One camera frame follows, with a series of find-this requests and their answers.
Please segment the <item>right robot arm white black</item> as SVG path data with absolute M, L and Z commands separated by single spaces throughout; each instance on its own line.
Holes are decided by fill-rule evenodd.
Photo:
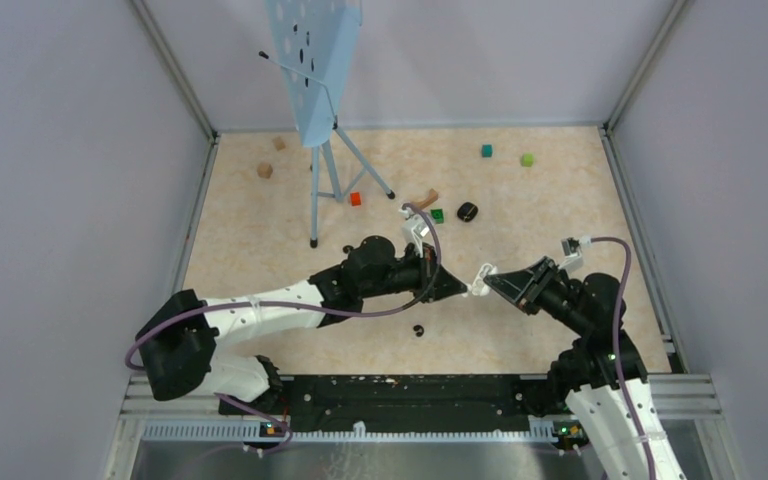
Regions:
M 545 313 L 576 334 L 543 384 L 522 395 L 535 417 L 573 415 L 611 479 L 684 479 L 654 405 L 648 372 L 622 328 L 617 278 L 571 278 L 549 258 L 523 270 L 483 276 L 483 289 L 526 315 Z

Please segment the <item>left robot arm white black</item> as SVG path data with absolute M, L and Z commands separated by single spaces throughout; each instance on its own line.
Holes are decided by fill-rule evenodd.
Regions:
M 278 370 L 265 356 L 239 357 L 233 346 L 294 329 L 316 329 L 363 317 L 365 300 L 409 292 L 412 303 L 462 295 L 468 287 L 427 243 L 402 256 L 381 236 L 350 247 L 339 264 L 282 289 L 239 299 L 174 293 L 135 337 L 135 352 L 159 402 L 189 394 L 232 396 L 257 413 L 279 404 Z

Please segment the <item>black earbud charging case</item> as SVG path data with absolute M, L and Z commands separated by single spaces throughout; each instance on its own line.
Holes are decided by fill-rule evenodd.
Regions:
M 464 202 L 459 206 L 456 216 L 464 223 L 472 222 L 478 215 L 479 208 L 472 202 Z

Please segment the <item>white charging case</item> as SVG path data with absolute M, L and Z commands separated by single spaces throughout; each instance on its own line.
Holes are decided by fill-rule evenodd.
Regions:
M 468 285 L 467 291 L 462 294 L 464 298 L 469 296 L 483 297 L 490 293 L 491 288 L 486 284 L 485 279 L 489 275 L 498 273 L 498 267 L 490 263 L 484 263 L 479 268 L 473 282 Z

